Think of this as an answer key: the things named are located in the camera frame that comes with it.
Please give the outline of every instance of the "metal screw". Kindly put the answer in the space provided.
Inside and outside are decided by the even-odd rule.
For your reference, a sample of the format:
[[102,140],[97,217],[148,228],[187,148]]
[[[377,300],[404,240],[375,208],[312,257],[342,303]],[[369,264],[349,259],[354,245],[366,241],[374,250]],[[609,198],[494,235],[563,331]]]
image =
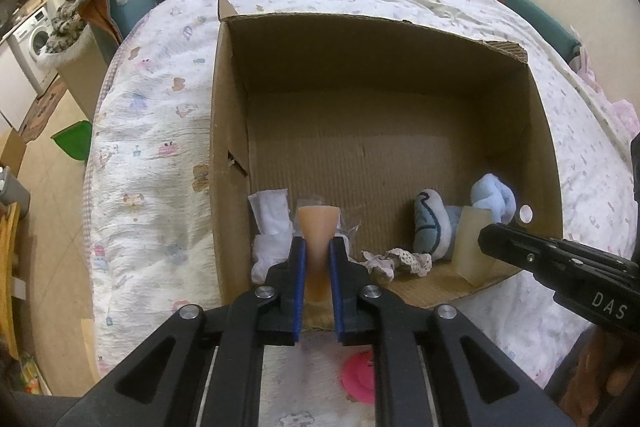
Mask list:
[[452,319],[458,315],[458,311],[449,304],[443,304],[438,308],[438,315],[443,319]]
[[200,308],[195,304],[187,304],[180,308],[180,317],[190,320],[196,318],[200,314]]
[[370,299],[377,299],[382,295],[382,290],[379,286],[374,284],[367,284],[362,288],[362,296],[369,297]]
[[276,288],[273,286],[258,286],[255,289],[255,296],[260,299],[270,299],[276,295]]

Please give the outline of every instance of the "washing machine door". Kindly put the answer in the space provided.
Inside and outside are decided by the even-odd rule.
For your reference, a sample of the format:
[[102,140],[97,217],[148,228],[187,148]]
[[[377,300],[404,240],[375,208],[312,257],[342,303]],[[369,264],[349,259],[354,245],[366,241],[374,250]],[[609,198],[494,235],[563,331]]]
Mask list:
[[40,50],[49,39],[49,31],[46,26],[36,26],[29,37],[29,54],[33,60],[38,58]]

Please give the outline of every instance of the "blue gripper pad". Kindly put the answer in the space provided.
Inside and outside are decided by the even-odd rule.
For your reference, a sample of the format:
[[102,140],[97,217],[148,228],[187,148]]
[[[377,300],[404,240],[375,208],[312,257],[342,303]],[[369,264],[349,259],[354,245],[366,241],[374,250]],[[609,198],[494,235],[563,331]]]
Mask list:
[[295,342],[300,339],[302,310],[305,303],[306,241],[300,241],[300,243],[296,270],[296,289],[293,297],[293,339]]
[[335,333],[338,336],[338,342],[341,342],[344,334],[344,318],[342,316],[342,298],[340,295],[340,282],[338,280],[337,256],[338,256],[338,253],[334,247],[334,241],[330,241],[329,242],[329,272],[331,276],[331,297],[334,301]]

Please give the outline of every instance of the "pillow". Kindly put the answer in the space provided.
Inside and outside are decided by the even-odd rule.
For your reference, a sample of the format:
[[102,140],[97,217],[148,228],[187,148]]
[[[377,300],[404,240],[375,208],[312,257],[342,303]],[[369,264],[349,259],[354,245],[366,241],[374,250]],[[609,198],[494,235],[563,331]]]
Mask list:
[[163,0],[79,0],[78,14],[89,23],[100,53],[109,64],[136,23]]
[[530,0],[498,0],[531,24],[568,64],[580,52],[580,41]]

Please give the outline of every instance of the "doormat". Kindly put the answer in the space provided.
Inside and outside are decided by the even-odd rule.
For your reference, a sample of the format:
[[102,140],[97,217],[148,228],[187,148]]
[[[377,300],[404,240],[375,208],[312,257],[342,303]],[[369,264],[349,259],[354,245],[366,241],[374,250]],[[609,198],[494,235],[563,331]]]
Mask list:
[[20,133],[25,143],[40,136],[65,93],[66,84],[57,76],[45,93],[31,105]]

